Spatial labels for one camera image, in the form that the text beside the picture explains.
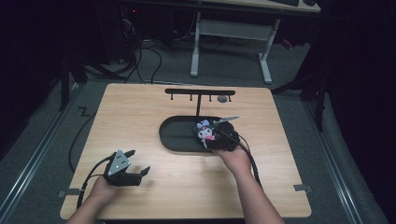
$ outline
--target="human hand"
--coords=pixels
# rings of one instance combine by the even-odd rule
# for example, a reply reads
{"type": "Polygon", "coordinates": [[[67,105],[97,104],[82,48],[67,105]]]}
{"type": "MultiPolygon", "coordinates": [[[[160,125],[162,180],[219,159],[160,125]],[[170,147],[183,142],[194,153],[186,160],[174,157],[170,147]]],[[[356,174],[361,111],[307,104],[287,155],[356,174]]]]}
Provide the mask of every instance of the human hand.
{"type": "Polygon", "coordinates": [[[213,150],[213,152],[221,157],[233,175],[251,174],[251,163],[248,154],[240,146],[237,146],[234,151],[213,150]]]}
{"type": "Polygon", "coordinates": [[[95,201],[101,206],[104,206],[111,202],[118,190],[119,187],[108,184],[104,177],[99,176],[93,184],[92,191],[87,200],[95,201]]]}

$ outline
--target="wooden board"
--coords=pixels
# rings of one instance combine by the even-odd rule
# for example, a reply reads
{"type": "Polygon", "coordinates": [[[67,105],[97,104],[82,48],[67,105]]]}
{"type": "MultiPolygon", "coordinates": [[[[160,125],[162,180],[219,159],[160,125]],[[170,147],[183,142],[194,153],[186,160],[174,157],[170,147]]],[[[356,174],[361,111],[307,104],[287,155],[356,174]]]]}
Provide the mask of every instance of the wooden board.
{"type": "MultiPolygon", "coordinates": [[[[70,184],[79,189],[101,159],[121,149],[135,149],[128,173],[151,166],[139,187],[122,187],[100,218],[167,219],[243,217],[235,181],[213,153],[175,153],[159,136],[164,120],[174,115],[195,115],[197,97],[166,94],[166,88],[233,90],[232,101],[209,102],[203,96],[201,115],[230,117],[248,142],[263,188],[282,217],[308,217],[311,209],[271,92],[265,88],[110,84],[92,125],[77,170],[70,184]]],[[[105,164],[97,169],[102,174],[105,164]]],[[[89,195],[94,178],[87,187],[89,195]]],[[[76,210],[78,196],[66,196],[62,218],[76,210]]]]}

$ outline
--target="plush doll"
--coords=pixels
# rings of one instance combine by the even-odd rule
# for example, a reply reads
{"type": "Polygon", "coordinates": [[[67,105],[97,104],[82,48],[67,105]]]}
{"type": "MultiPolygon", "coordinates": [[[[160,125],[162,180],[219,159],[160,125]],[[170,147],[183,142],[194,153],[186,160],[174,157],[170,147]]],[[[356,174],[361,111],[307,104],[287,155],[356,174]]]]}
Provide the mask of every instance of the plush doll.
{"type": "Polygon", "coordinates": [[[207,148],[206,140],[215,140],[215,135],[213,134],[212,128],[209,126],[209,121],[207,119],[197,123],[197,128],[200,130],[198,132],[198,138],[201,139],[201,142],[204,144],[204,147],[207,148]]]}

